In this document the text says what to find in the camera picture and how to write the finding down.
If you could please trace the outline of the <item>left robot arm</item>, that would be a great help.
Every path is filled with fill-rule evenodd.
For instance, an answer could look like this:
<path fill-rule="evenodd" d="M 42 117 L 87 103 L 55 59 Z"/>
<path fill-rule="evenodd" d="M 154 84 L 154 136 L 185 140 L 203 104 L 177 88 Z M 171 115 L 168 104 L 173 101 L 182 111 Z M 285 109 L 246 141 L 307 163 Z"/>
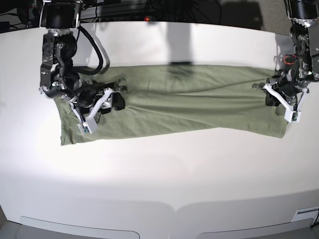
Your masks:
<path fill-rule="evenodd" d="M 285 7 L 292 22 L 290 37 L 295 52 L 283 57 L 284 69 L 265 83 L 253 84 L 253 88 L 266 93 L 267 106 L 283 106 L 284 119 L 293 122 L 301 118 L 308 85 L 319 80 L 319 2 L 287 0 Z"/>

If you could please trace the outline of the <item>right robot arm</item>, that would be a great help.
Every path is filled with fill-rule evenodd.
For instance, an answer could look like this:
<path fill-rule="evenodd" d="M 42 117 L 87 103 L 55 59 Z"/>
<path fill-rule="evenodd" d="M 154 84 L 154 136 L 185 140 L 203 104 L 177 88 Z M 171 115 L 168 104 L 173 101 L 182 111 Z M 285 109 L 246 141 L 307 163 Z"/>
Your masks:
<path fill-rule="evenodd" d="M 90 3 L 89 0 L 45 0 L 39 21 L 39 26 L 47 29 L 43 36 L 39 91 L 47 98 L 66 101 L 79 121 L 82 134 L 97 130 L 97 115 L 123 110 L 126 103 L 122 93 L 127 91 L 120 81 L 100 83 L 80 77 L 100 73 L 104 63 L 99 47 L 80 23 L 83 6 Z M 75 29 L 83 33 L 97 53 L 99 64 L 93 70 L 73 65 L 77 52 Z"/>

